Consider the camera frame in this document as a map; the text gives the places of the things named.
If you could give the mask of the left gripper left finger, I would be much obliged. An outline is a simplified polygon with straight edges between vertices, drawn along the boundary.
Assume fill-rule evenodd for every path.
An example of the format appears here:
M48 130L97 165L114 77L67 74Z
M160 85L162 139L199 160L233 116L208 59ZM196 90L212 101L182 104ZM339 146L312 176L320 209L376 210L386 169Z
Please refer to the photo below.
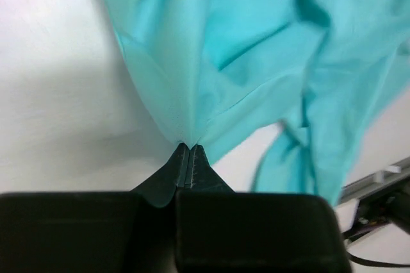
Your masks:
M1 195L2 272L132 272L172 237L174 196L188 149L130 191Z

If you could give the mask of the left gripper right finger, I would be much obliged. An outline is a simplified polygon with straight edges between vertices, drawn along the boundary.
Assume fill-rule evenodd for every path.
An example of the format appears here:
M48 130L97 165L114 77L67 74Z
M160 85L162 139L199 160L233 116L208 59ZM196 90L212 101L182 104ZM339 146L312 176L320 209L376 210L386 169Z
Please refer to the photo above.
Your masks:
M175 217L179 272L352 271L325 199L235 192L200 145L190 151Z

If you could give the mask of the teal t shirt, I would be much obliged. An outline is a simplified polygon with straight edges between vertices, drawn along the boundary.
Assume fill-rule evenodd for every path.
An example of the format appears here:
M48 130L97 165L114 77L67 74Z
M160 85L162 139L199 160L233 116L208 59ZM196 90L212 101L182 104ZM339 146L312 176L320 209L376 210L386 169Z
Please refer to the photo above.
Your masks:
M365 131L409 84L409 0L104 0L165 137L216 162L284 131L255 192L336 204Z

